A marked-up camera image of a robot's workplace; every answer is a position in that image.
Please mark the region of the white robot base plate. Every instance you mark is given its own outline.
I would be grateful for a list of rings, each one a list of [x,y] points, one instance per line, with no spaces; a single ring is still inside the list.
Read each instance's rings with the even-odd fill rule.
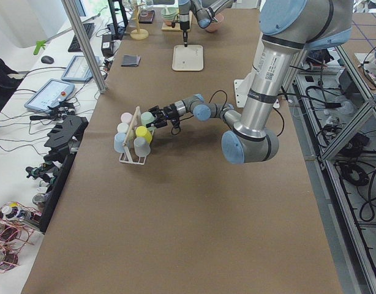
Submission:
[[[251,98],[252,100],[257,100],[258,102],[263,102],[260,99],[260,96],[256,93],[252,93],[250,88],[245,89],[241,87],[241,85],[245,82],[245,80],[242,79],[236,79],[233,82],[234,90],[235,90],[235,100],[236,100],[236,106],[238,108],[244,108],[246,106],[246,101],[248,98]]]

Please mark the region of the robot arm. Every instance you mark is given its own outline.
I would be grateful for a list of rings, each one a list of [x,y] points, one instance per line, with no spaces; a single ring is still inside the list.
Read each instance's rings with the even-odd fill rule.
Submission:
[[[353,1],[266,1],[259,19],[263,50],[243,112],[229,104],[206,103],[195,94],[149,109],[155,120],[147,125],[161,128],[171,122],[179,129],[180,118],[186,113],[200,121],[219,118],[230,128],[221,139],[226,160],[243,164],[272,159],[279,140],[265,125],[294,55],[345,43],[351,36],[352,12]]]
[[[232,0],[217,0],[217,1],[194,1],[194,0],[178,0],[179,9],[179,25],[182,30],[182,37],[184,46],[188,46],[188,30],[190,29],[190,12],[196,18],[199,27],[207,28],[215,16],[232,7],[235,1]]]

